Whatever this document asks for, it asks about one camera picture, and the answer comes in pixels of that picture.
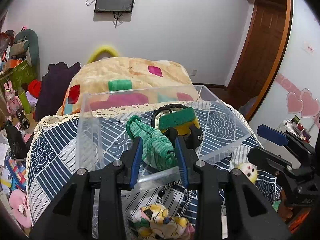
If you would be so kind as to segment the floral fabric scrunchie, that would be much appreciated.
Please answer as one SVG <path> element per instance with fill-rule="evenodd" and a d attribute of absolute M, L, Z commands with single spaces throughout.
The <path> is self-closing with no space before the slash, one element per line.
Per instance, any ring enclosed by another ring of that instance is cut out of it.
<path fill-rule="evenodd" d="M 169 215 L 169 210 L 159 203 L 141 207 L 131 225 L 140 239 L 193 239 L 195 233 L 189 220 Z"/>

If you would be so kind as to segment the green knitted glove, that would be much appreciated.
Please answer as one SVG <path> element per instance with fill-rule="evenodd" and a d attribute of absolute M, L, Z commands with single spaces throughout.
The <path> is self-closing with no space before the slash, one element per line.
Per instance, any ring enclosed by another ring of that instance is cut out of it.
<path fill-rule="evenodd" d="M 133 115 L 126 123 L 128 136 L 143 140 L 142 160 L 152 168 L 163 171 L 178 165 L 175 149 L 170 140 L 159 130 L 143 123 L 139 116 Z"/>

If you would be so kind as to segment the yellow white plush ball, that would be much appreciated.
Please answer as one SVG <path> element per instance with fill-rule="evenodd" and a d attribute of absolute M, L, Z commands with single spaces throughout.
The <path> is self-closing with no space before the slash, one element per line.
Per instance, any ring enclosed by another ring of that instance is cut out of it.
<path fill-rule="evenodd" d="M 240 163 L 236 168 L 240 169 L 243 174 L 254 184 L 258 177 L 257 167 L 252 163 Z"/>

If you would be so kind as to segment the pink plush toy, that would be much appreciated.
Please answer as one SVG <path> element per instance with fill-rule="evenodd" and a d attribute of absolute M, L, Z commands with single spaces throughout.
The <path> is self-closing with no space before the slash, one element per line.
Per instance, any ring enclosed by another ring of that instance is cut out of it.
<path fill-rule="evenodd" d="M 23 191 L 15 189 L 9 197 L 9 205 L 12 208 L 12 214 L 17 222 L 26 229 L 31 228 L 31 216 L 27 195 Z"/>

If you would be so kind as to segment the black white checkered cloth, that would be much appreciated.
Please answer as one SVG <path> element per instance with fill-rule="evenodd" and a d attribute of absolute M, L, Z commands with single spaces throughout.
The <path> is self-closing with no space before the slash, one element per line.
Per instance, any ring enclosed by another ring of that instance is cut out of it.
<path fill-rule="evenodd" d="M 151 118 L 151 126 L 159 129 L 175 146 L 182 136 L 188 149 L 196 150 L 203 141 L 203 131 L 192 107 L 173 103 L 157 109 Z"/>

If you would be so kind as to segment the brown wooden door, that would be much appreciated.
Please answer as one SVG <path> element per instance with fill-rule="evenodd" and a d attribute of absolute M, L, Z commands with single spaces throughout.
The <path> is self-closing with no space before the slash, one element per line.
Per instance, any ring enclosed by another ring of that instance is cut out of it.
<path fill-rule="evenodd" d="M 279 50 L 285 16 L 284 5 L 255 1 L 245 45 L 228 85 L 229 104 L 234 108 L 260 94 Z"/>

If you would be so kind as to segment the green yellow sponge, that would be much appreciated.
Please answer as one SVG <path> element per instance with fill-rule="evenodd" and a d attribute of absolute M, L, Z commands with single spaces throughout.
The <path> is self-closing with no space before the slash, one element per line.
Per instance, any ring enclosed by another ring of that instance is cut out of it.
<path fill-rule="evenodd" d="M 169 128 L 177 130 L 178 135 L 191 134 L 191 128 L 195 127 L 197 131 L 202 132 L 199 120 L 192 107 L 178 109 L 174 112 L 161 115 L 159 118 L 158 129 L 166 132 Z"/>

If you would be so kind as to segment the black flashlight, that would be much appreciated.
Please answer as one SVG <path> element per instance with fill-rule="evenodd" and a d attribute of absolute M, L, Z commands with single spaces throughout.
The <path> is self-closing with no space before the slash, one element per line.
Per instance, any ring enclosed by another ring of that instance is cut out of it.
<path fill-rule="evenodd" d="M 16 116 L 24 129 L 28 129 L 30 127 L 30 122 L 21 109 L 17 109 Z"/>

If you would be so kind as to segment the clear plastic storage box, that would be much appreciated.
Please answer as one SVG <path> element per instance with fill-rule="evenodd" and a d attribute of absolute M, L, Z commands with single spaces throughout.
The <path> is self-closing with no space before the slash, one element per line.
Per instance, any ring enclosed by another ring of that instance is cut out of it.
<path fill-rule="evenodd" d="M 142 139 L 140 179 L 179 178 L 176 138 L 209 164 L 230 155 L 252 135 L 240 114 L 203 85 L 85 94 L 75 163 L 89 171 L 118 160 Z"/>

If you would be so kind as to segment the green bottle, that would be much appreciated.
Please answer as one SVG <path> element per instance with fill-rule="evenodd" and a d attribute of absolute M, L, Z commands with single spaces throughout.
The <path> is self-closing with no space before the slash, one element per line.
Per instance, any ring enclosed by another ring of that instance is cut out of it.
<path fill-rule="evenodd" d="M 18 89 L 18 97 L 20 98 L 22 107 L 26 114 L 31 113 L 31 105 L 27 99 L 26 93 L 23 88 Z"/>

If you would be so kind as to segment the red plush item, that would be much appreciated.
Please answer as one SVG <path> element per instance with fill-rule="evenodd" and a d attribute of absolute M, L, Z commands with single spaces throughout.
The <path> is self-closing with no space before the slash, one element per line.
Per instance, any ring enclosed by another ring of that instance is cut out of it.
<path fill-rule="evenodd" d="M 28 91 L 30 95 L 38 99 L 41 91 L 41 85 L 42 82 L 37 79 L 31 81 L 31 83 L 28 85 Z"/>

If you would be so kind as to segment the beige patchwork blanket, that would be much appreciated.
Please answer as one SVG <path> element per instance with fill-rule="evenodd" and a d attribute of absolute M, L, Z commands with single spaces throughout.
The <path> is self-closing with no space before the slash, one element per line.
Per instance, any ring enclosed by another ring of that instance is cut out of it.
<path fill-rule="evenodd" d="M 192 81 L 179 63 L 131 57 L 111 57 L 83 66 L 72 78 L 57 115 L 80 111 L 85 94 L 128 89 L 186 86 Z"/>

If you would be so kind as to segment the green storage box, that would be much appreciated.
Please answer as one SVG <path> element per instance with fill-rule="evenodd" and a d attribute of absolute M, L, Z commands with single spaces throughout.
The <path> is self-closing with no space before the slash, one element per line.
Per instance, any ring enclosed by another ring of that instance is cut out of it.
<path fill-rule="evenodd" d="M 1 71 L 1 90 L 5 93 L 4 84 L 11 81 L 14 90 L 18 90 L 22 84 L 29 84 L 37 79 L 37 71 L 35 67 L 28 64 L 27 60 L 23 60 L 15 68 L 11 68 L 6 72 Z"/>

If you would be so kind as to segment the grey green plush toy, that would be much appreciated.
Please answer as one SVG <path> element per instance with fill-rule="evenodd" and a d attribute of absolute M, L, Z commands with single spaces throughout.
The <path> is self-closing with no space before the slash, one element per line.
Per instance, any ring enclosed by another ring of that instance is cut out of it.
<path fill-rule="evenodd" d="M 35 31 L 25 29 L 14 38 L 10 48 L 9 59 L 26 59 L 29 66 L 33 67 L 40 75 L 39 39 Z"/>

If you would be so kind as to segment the small wall monitor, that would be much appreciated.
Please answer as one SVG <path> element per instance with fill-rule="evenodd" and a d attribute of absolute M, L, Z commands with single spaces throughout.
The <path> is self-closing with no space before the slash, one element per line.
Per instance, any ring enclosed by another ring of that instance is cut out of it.
<path fill-rule="evenodd" d="M 134 1 L 135 0 L 96 0 L 94 12 L 132 12 Z"/>

